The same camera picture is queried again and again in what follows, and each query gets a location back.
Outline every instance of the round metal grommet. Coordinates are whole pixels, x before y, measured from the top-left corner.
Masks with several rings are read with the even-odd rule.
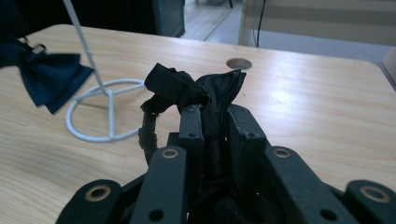
[[[227,66],[232,69],[249,69],[253,65],[249,60],[243,58],[233,58],[227,61]]]
[[[389,195],[382,189],[373,186],[362,186],[361,193],[367,198],[378,203],[389,203]]]
[[[178,151],[174,150],[172,148],[168,148],[168,149],[164,150],[163,153],[161,153],[161,155],[166,159],[172,159],[172,158],[178,156]]]
[[[107,185],[96,185],[90,188],[85,194],[85,200],[96,203],[105,199],[111,192],[111,188]]]
[[[280,158],[288,158],[291,156],[290,152],[287,151],[284,148],[276,148],[274,149],[274,155],[280,157]]]

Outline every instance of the white wire stand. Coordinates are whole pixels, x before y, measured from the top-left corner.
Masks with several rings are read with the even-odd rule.
[[[90,88],[89,90],[83,92],[81,95],[76,96],[70,105],[69,109],[67,110],[66,113],[66,126],[67,129],[71,134],[73,134],[75,137],[89,141],[89,142],[113,142],[117,140],[121,140],[124,138],[127,138],[129,136],[132,136],[136,134],[139,130],[138,128],[132,129],[131,131],[128,131],[126,133],[119,133],[115,134],[115,127],[114,127],[114,96],[118,94],[125,93],[127,91],[133,91],[139,88],[144,87],[144,81],[139,80],[139,79],[133,79],[133,78],[122,78],[122,79],[116,79],[116,80],[111,80],[108,82],[103,82],[98,69],[96,68],[95,61],[93,60],[92,57],[92,52],[90,51],[87,41],[85,39],[84,34],[82,33],[81,25],[79,24],[78,17],[76,14],[76,11],[73,8],[73,5],[71,3],[71,0],[64,0],[64,5],[66,6],[67,12],[69,14],[69,17],[71,21],[73,22],[73,25],[76,28],[76,31],[78,33],[79,40],[81,42],[82,47],[85,50],[85,53],[87,55],[87,58],[90,62],[91,67],[93,68],[93,73],[96,77],[96,81],[98,83],[97,86],[94,86]],[[113,85],[125,85],[125,84],[131,84],[128,87],[119,89],[119,90],[111,90],[109,87]],[[107,97],[108,100],[108,135],[107,136],[90,136],[87,134],[80,133],[77,131],[72,122],[73,118],[73,113],[77,106],[81,103],[82,100],[98,95],[104,95]]]

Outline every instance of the floor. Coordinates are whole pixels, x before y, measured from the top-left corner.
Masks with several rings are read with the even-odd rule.
[[[242,13],[242,0],[186,0],[184,6],[186,34],[181,38],[236,45]],[[377,64],[389,84],[396,84],[381,63],[390,46],[357,43],[350,41],[317,38],[302,35],[260,32],[260,48],[278,49],[301,53],[358,59]],[[252,37],[251,47],[255,46]]]

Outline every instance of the gray floor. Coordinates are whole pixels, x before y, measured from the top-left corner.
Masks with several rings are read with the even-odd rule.
[[[214,7],[230,7],[228,0],[193,0],[196,4]],[[228,16],[208,35],[204,41],[225,44],[238,43],[239,26],[242,13],[242,0],[233,0],[233,9]],[[275,32],[260,32],[260,48],[278,49],[308,54],[333,56],[339,58],[357,59],[372,62],[384,72],[389,84],[396,90],[396,84],[385,70],[382,61],[390,46],[342,41],[312,36],[290,35]],[[250,46],[255,46],[252,37]]]

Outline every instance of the hanging cloth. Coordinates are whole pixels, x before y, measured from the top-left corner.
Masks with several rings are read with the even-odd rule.
[[[0,68],[18,66],[23,84],[36,106],[51,114],[79,89],[92,69],[79,63],[79,54],[48,54],[44,45],[31,48],[19,37],[26,34],[12,0],[0,1]]]

